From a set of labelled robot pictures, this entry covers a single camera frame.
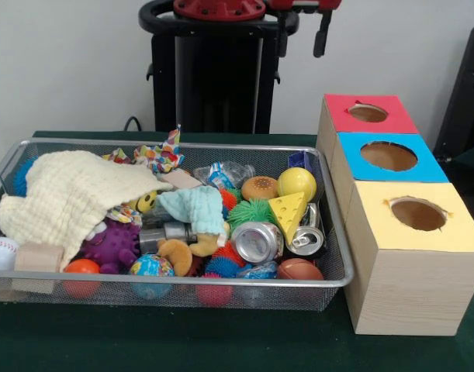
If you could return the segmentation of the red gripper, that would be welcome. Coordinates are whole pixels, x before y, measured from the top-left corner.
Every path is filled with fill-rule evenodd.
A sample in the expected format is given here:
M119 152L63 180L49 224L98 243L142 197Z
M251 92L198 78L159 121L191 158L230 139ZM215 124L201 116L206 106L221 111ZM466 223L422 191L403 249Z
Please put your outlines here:
M330 22L333 11L336 10L341 0L268 0L269 7L274 10L292 10L292 9L314 9L314 10L328 10L322 11L320 28L315 35L313 45L313 55L315 58L321 58L325 54L327 35L329 31ZM286 31L286 20L288 18L288 11L278 11L278 33L276 42L276 55L280 58L286 55L288 33Z

